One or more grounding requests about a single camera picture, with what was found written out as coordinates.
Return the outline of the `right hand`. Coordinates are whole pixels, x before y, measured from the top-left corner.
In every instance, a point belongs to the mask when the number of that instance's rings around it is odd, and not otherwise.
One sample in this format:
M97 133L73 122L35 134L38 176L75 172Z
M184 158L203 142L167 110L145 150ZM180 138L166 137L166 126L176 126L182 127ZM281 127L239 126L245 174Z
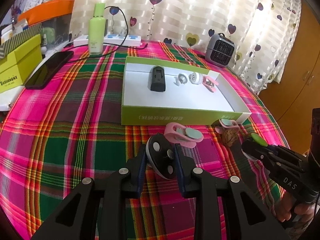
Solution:
M292 210L295 204L295 198L292 196L292 194L286 191L280 202L276 205L276 218L280 222L284 222L285 220L290 220L291 216L295 213L301 216L302 222L308 222L312 220L315 204L300 203L296 205L294 210Z

